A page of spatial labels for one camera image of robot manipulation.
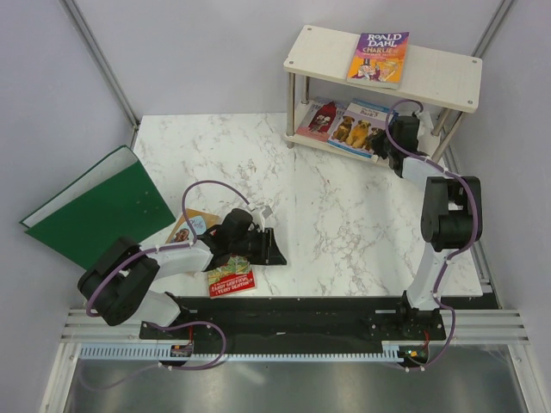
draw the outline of green folder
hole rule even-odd
[[[139,243],[175,220],[139,159],[121,146],[21,224],[31,237],[89,269],[118,237]]]

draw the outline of white table surface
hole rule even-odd
[[[423,204],[391,170],[282,140],[285,114],[145,116],[134,151],[172,212],[185,188],[214,179],[274,211],[267,226],[287,266],[255,266],[257,288],[241,296],[388,296],[411,284],[423,254]],[[243,206],[231,191],[205,185],[189,208],[223,217]],[[172,225],[142,244],[163,243]],[[480,296],[470,253],[451,265],[444,295]],[[153,290],[207,296],[203,273],[176,274]]]

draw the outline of white wall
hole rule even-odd
[[[0,15],[0,411],[37,411],[83,270],[19,219],[130,139],[130,127],[57,0]]]
[[[517,2],[484,58],[480,105],[453,148],[482,181],[499,297],[523,314],[551,388],[551,3]]]
[[[499,0],[77,3],[141,116],[283,112],[283,61],[305,24],[356,33],[409,30],[412,44],[470,54]],[[330,83],[315,83],[313,92],[336,96]]]

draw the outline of book cover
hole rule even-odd
[[[382,106],[354,99],[344,112],[328,143],[356,155],[369,157],[376,162],[378,157],[373,153],[371,142],[376,136],[384,133],[388,110]],[[390,123],[395,115],[395,112],[391,115]]]
[[[208,271],[207,277],[211,298],[257,287],[251,265],[242,256],[231,256],[226,265]]]
[[[346,80],[397,89],[402,79],[409,35],[409,32],[362,33]]]
[[[88,269],[118,237],[139,243],[174,221],[144,166],[122,146],[21,224],[28,235]]]
[[[296,132],[320,142],[327,142],[345,109],[346,103],[316,98]]]
[[[218,224],[220,220],[218,215],[196,211],[195,209],[186,209],[186,213],[197,235],[204,234],[208,228]],[[183,243],[184,241],[188,241],[190,237],[191,231],[189,230],[188,223],[181,214],[180,219],[176,222],[174,229],[166,239],[166,243]]]

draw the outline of puppy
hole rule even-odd
[[[365,144],[363,144],[363,149],[366,151],[371,151],[373,149],[373,139],[377,137],[377,135],[381,134],[383,132],[382,129],[379,127],[373,127],[371,128],[371,133],[368,135],[368,138],[365,140]]]
[[[350,135],[346,139],[346,144],[352,146],[353,148],[361,148],[368,138],[370,126],[371,123],[366,122],[365,120],[359,120],[358,124],[350,131]]]
[[[343,121],[335,130],[335,132],[333,132],[332,138],[338,140],[339,142],[343,142],[345,139],[347,139],[350,133],[350,129],[352,129],[353,121],[354,118],[350,116],[343,116]]]

